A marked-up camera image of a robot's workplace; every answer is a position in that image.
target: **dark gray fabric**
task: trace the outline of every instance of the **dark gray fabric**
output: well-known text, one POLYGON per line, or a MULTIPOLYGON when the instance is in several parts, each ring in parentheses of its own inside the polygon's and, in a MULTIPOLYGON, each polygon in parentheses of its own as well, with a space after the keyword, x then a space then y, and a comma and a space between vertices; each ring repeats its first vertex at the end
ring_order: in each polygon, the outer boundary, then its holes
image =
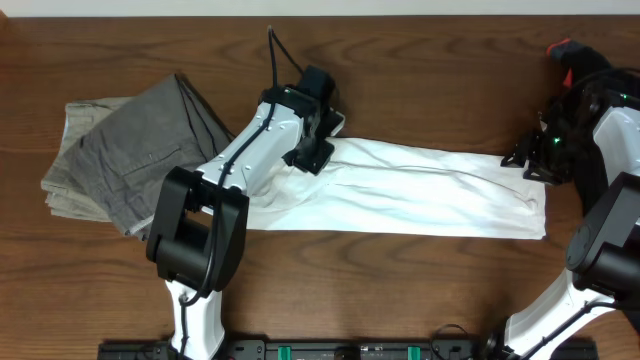
POLYGON ((155 212, 165 175, 229 144, 188 85, 171 75, 96 125, 66 153, 70 173, 123 234, 155 212))

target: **white wall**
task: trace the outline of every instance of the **white wall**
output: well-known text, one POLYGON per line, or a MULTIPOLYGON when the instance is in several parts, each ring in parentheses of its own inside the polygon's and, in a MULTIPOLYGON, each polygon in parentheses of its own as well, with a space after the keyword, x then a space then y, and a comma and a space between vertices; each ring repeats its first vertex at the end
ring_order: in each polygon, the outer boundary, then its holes
POLYGON ((640 0, 0 0, 25 16, 640 14, 640 0))

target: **green tape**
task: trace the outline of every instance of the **green tape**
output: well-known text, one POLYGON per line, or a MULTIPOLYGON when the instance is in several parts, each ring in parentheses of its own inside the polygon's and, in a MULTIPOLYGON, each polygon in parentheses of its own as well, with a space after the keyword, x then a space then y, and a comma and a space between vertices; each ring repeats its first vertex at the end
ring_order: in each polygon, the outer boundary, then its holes
POLYGON ((409 360, 420 360, 420 347, 409 346, 409 360))
POLYGON ((291 360, 291 347, 280 346, 278 348, 278 360, 291 360))

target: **white cloth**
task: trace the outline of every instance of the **white cloth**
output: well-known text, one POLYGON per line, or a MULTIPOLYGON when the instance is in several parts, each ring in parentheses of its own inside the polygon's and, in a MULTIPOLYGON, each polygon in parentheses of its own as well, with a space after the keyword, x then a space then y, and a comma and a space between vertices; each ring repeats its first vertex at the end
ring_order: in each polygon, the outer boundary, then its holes
POLYGON ((336 150, 318 176, 284 163, 251 196, 248 228, 540 239, 544 185, 491 155, 363 139, 336 150))

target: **wooden table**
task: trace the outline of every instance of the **wooden table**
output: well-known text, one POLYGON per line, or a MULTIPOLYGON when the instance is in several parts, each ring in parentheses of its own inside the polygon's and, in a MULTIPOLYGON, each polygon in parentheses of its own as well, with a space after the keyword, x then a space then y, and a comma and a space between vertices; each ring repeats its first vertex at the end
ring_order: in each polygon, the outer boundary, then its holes
MULTIPOLYGON (((90 359, 104 339, 173 331, 144 246, 109 224, 52 217, 39 182, 64 104, 136 95, 186 73, 237 133, 270 86, 266 26, 337 80, 351 136, 502 155, 536 124, 566 36, 638 65, 637 17, 10 19, 0 35, 0 358, 90 359)), ((279 57, 282 82, 296 80, 279 57)), ((291 338, 480 334, 563 268, 581 219, 572 184, 547 192, 545 241, 259 232, 224 293, 230 332, 291 338)), ((587 326, 601 358, 637 359, 622 314, 587 326)))

